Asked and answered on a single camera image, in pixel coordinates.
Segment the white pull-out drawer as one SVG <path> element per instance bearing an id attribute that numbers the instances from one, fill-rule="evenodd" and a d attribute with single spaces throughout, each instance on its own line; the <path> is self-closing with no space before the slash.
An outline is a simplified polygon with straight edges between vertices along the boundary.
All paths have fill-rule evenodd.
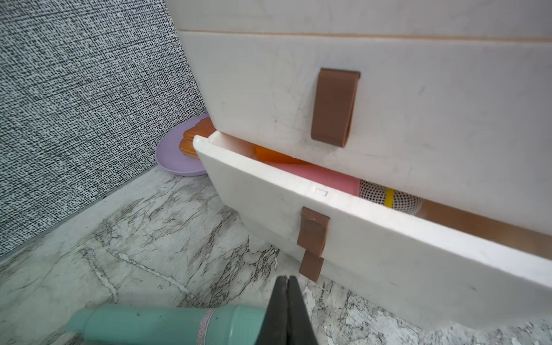
<path id="1" fill-rule="evenodd" d="M 551 44 L 183 32 L 227 135 L 551 232 Z M 323 68 L 360 74 L 349 139 L 311 138 Z"/>

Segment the purple plastic plate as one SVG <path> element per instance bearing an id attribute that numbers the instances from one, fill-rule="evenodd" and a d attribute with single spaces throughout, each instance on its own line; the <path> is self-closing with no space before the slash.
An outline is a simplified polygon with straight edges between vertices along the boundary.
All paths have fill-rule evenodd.
<path id="1" fill-rule="evenodd" d="M 195 116 L 177 125 L 161 139 L 155 150 L 157 164 L 164 170 L 179 176 L 196 177 L 206 174 L 206 170 L 199 159 L 184 155 L 180 149 L 180 142 L 184 132 L 198 124 L 202 119 L 209 118 L 208 114 Z"/>

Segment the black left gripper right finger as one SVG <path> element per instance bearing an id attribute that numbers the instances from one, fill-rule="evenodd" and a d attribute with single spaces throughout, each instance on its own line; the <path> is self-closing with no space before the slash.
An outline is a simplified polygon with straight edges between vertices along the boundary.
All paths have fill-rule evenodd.
<path id="1" fill-rule="evenodd" d="M 296 276 L 288 279 L 287 299 L 287 344 L 318 345 Z"/>

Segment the orange toy food slice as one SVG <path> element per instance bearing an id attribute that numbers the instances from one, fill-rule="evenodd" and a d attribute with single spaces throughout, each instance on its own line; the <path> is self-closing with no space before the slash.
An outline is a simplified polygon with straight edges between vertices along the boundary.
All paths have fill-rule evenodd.
<path id="1" fill-rule="evenodd" d="M 201 119 L 194 127 L 184 132 L 183 138 L 179 144 L 179 150 L 187 157 L 199 159 L 196 150 L 193 147 L 195 137 L 209 138 L 216 131 L 210 117 Z"/>

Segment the white plastic drawer cabinet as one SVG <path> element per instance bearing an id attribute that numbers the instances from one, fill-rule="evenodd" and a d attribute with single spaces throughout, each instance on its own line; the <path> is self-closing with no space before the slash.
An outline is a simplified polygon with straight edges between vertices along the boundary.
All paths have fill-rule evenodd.
<path id="1" fill-rule="evenodd" d="M 167 1 L 179 30 L 551 38 L 550 1 Z"/>

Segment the teal toy microphone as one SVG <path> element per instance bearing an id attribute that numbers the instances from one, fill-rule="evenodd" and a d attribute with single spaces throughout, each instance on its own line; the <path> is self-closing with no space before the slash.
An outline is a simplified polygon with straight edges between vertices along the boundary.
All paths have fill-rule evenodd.
<path id="1" fill-rule="evenodd" d="M 106 304 L 77 311 L 66 324 L 100 344 L 254 344 L 266 310 L 244 305 L 164 308 Z"/>

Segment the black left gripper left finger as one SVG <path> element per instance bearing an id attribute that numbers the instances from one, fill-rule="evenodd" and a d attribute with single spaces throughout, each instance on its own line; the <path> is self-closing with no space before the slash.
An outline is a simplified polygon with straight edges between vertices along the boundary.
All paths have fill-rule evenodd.
<path id="1" fill-rule="evenodd" d="M 264 321 L 255 342 L 256 345 L 287 344 L 287 286 L 288 278 L 286 276 L 280 276 L 276 279 Z"/>

